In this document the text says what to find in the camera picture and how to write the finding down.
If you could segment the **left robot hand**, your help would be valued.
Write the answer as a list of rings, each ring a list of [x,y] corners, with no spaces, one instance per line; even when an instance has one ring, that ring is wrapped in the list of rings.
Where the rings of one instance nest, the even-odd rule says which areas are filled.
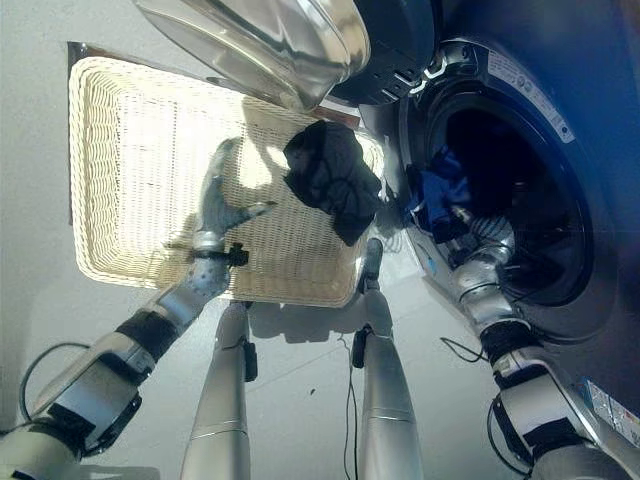
[[[277,205],[274,201],[258,202],[245,207],[229,204],[224,196],[224,167],[243,143],[241,137],[222,141],[211,156],[202,182],[192,248],[198,251],[224,250],[226,233],[250,220],[269,213]]]

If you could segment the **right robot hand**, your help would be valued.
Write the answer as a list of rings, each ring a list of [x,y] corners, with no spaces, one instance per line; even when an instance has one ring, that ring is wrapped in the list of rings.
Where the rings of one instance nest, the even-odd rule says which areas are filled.
[[[454,205],[452,212],[482,241],[511,247],[513,243],[513,229],[504,216],[478,217],[469,210]]]

